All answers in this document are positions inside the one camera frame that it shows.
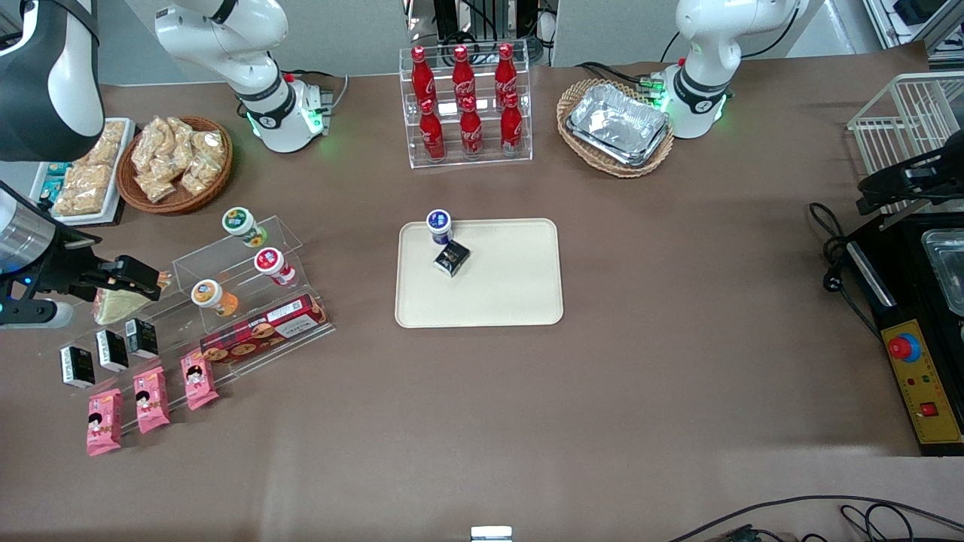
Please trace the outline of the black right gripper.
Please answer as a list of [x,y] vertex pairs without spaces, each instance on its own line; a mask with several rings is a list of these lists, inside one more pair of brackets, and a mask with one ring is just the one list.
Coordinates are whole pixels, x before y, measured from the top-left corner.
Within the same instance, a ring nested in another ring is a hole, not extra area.
[[[59,231],[34,273],[35,293],[59,293],[77,299],[93,299],[99,291],[132,293],[149,302],[160,299],[160,274],[131,256],[113,262],[94,254],[98,236],[82,231]],[[113,276],[101,267],[113,265]]]

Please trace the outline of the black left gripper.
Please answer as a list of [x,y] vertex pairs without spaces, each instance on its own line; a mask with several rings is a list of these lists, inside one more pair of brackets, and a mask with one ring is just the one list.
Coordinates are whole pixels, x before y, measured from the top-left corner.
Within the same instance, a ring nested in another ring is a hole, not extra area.
[[940,205],[963,196],[963,134],[955,132],[938,150],[896,163],[860,181],[861,215],[878,212],[902,200],[927,200]]

